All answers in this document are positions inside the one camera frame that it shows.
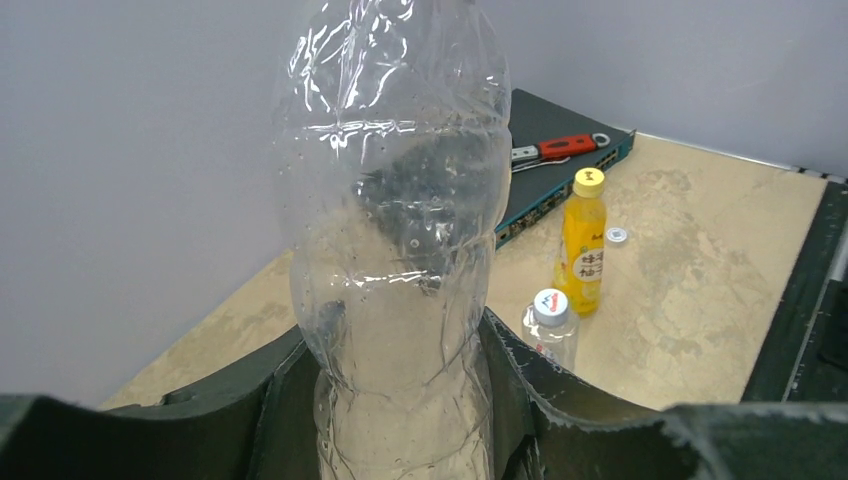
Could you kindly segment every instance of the red and black tool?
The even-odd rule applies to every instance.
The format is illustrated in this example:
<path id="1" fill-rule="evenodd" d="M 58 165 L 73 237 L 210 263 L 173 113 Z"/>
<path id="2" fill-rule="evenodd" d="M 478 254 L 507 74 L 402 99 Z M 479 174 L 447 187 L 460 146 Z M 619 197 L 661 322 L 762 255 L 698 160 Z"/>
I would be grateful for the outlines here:
<path id="1" fill-rule="evenodd" d="M 513 148 L 511 170 L 516 173 L 544 165 L 559 165 L 569 161 L 574 155 L 588 153 L 609 144 L 610 138 L 604 133 L 583 133 Z"/>

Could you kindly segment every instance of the yellow juice drink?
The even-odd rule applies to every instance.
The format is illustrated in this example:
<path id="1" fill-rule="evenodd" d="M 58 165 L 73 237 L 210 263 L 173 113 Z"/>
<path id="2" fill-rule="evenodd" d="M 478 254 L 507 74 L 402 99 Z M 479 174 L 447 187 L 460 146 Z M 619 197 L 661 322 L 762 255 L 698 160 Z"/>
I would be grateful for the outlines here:
<path id="1" fill-rule="evenodd" d="M 584 168 L 575 175 L 572 195 L 565 201 L 562 245 L 554 266 L 553 286 L 565 293 L 581 317 L 593 314 L 601 302 L 607 223 L 603 191 L 604 173 L 597 168 Z"/>

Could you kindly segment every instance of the bottle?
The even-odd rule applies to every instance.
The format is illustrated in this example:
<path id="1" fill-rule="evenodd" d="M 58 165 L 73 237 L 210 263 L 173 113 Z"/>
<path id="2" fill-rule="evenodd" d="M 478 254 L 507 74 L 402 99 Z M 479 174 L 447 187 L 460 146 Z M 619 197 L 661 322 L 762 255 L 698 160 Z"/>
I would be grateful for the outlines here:
<path id="1" fill-rule="evenodd" d="M 568 305 L 568 297 L 547 288 L 536 294 L 524 309 L 521 332 L 525 342 L 566 370 L 574 371 L 580 319 Z"/>
<path id="2" fill-rule="evenodd" d="M 479 2 L 301 3 L 273 181 L 321 367 L 321 478 L 490 480 L 477 327 L 508 197 L 505 56 Z"/>
<path id="3" fill-rule="evenodd" d="M 573 195 L 565 201 L 553 286 L 565 293 L 581 317 L 595 313 L 601 302 L 607 223 L 603 192 L 604 172 L 583 168 L 574 176 Z"/>

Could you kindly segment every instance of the table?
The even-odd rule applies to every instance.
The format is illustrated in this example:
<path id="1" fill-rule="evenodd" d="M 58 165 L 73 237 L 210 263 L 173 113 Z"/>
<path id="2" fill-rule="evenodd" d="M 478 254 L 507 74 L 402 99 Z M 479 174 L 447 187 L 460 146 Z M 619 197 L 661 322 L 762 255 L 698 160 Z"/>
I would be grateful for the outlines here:
<path id="1" fill-rule="evenodd" d="M 655 409 L 737 402 L 826 181 L 640 135 L 607 176 L 602 304 L 581 323 L 575 373 Z M 518 331 L 550 284 L 562 207 L 499 249 L 488 306 Z M 149 405 L 296 321 L 285 253 L 101 408 Z"/>

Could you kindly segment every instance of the gray wall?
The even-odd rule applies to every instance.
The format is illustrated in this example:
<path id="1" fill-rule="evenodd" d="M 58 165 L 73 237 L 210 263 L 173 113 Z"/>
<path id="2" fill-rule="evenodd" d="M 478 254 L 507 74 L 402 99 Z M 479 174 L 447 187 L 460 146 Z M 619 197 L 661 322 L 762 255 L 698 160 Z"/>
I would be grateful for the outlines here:
<path id="1" fill-rule="evenodd" d="M 848 174 L 848 2 L 480 2 L 518 87 Z M 104 400 L 286 245 L 262 159 L 294 3 L 2 2 L 0 391 Z"/>

